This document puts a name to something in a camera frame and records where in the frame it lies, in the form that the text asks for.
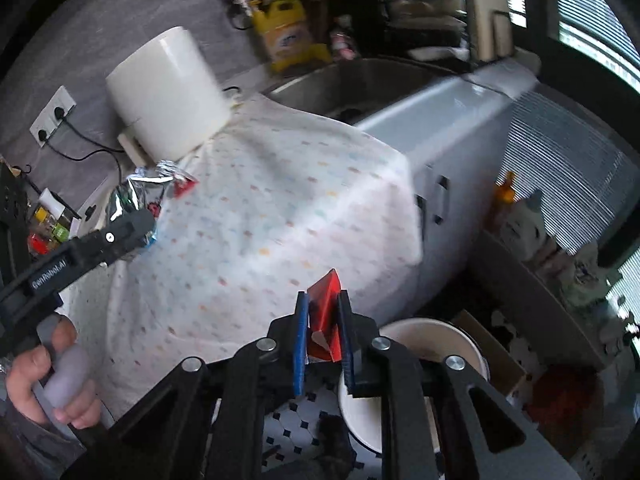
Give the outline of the left hand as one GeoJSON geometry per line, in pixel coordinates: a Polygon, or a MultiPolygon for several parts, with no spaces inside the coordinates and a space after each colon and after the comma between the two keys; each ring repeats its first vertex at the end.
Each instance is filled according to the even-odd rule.
{"type": "Polygon", "coordinates": [[[76,344],[77,330],[65,316],[41,326],[51,335],[43,344],[16,356],[6,376],[6,393],[18,414],[46,426],[57,422],[81,430],[96,426],[102,404],[88,377],[86,352],[76,344]]]}

